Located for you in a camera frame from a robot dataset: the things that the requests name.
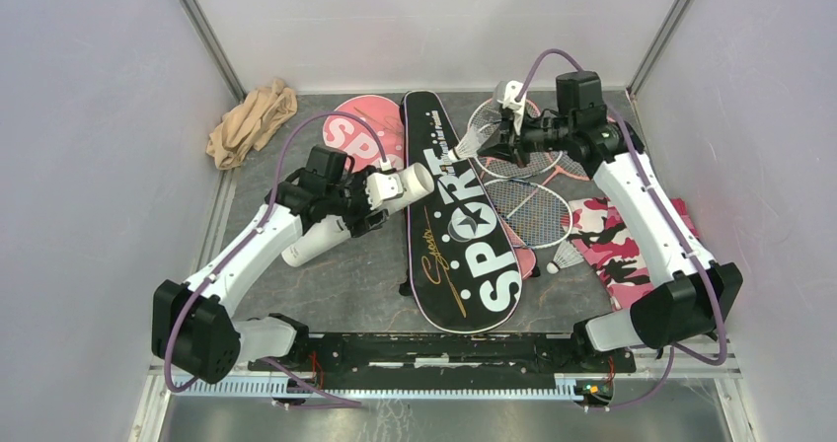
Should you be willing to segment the clear tube lid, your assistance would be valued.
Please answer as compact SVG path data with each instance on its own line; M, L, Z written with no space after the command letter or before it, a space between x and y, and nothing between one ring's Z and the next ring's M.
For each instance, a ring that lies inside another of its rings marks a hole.
M448 224L450 239L458 243L467 243L473 239L474 221L470 217L452 218Z

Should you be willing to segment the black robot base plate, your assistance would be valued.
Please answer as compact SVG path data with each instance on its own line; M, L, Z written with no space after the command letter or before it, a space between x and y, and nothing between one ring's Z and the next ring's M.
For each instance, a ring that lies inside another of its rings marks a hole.
M625 349L584 356L565 333L311 333L279 363L325 390L551 389L558 375L633 373Z

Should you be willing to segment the white shuttlecock tube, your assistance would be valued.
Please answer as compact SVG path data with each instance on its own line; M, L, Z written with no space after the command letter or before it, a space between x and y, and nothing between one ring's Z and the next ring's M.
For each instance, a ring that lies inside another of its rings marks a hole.
M376 170L378 169L369 166L361 171L375 172ZM408 205L430 195L435 188L432 174L422 164L410 165L398 171L398 176L403 186L403 195L400 198L387 201L380 208L377 208L388 211L389 218ZM351 238L342 221L342 213L345 208L343 184L315 208L317 210L324 209L325 212L315 212L313 216L317 221L305 231L299 240L282 252L282 258L293 267L301 266Z

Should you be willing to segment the white shuttlecock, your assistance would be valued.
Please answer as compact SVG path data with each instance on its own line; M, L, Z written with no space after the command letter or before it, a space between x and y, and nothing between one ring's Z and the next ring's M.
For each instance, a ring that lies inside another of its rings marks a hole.
M469 130L460 138L459 143L449 152L448 156L453 162L477 157L478 151L489 137L481 131Z
M553 254L552 259L547 263L547 271L550 274L557 274L559 271L585 262L582 253L573 245L571 240L561 241Z

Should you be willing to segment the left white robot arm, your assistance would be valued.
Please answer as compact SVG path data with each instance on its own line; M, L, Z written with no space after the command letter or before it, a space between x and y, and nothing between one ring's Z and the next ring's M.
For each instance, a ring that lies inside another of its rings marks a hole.
M349 171L353 159L315 146L304 166L279 174L256 215L207 265L183 282L166 280L152 298L152 352L163 362L175 393L193 381L217 383L243 362L274 358L286 370L302 368L310 344L302 327L283 317L237 321L238 306L281 254L303 239L321 237L321 250L379 228L405 197L399 170L388 160Z

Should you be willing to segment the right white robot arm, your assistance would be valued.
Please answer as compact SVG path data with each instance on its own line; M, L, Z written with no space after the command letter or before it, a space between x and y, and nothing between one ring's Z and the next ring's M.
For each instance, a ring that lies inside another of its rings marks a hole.
M527 88L497 84L501 122L479 155L523 167L534 153L568 153L617 208L653 286L630 307L577 324L572 363L594 371L611 350L643 345L672 346L721 365L728 353L725 319L743 282L737 265L718 262L690 232L655 178L642 141L604 101L597 73L558 76L558 110L538 117L526 109Z

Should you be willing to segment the black sport racket bag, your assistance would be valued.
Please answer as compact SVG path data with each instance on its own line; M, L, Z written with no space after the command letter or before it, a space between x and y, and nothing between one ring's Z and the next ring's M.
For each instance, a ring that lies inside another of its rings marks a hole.
M409 280L419 311L442 332L489 332L516 310L523 276L478 172L448 154L459 143L439 96L411 91L400 103L405 159L426 167L434 191L406 209Z

